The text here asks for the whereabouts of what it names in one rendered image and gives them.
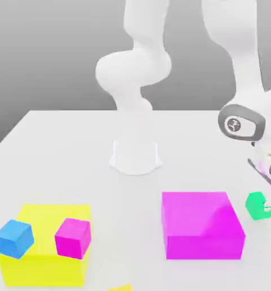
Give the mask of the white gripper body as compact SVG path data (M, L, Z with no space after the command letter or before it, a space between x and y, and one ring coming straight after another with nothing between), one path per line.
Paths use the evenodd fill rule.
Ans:
M271 186L271 157L257 161L248 158L249 165Z

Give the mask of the small green cube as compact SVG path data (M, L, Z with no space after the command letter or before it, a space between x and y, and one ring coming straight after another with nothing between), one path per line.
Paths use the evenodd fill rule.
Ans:
M271 218L271 213L264 211L264 202L266 197L262 192L249 193L245 202L245 207L253 220L262 220Z

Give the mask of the small yellow cube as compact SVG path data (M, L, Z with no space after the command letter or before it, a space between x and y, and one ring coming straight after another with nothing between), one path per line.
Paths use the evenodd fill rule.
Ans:
M126 284L126 285L110 288L107 291L132 291L132 287L130 284Z

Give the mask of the small magenta cube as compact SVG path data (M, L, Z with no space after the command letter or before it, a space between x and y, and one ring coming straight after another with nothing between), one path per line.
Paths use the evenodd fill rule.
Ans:
M83 259L91 243L89 221L66 218L55 233L57 254L72 259Z

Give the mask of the small blue cube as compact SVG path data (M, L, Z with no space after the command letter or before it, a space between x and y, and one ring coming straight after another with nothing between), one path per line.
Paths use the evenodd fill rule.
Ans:
M9 220L0 229L0 254L21 259L34 244L34 235L29 223Z

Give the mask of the large magenta box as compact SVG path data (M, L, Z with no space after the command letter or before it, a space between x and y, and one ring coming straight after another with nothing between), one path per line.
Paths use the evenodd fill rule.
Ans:
M239 260L245 232L225 192L163 192L161 223L169 260Z

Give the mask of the large yellow box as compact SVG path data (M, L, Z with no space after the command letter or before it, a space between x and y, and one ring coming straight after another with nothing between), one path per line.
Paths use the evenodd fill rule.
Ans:
M55 233L66 218L89 221L89 205L23 205L17 221L29 223L34 244L21 259L0 254L6 286L83 286L90 246L83 259L57 254Z

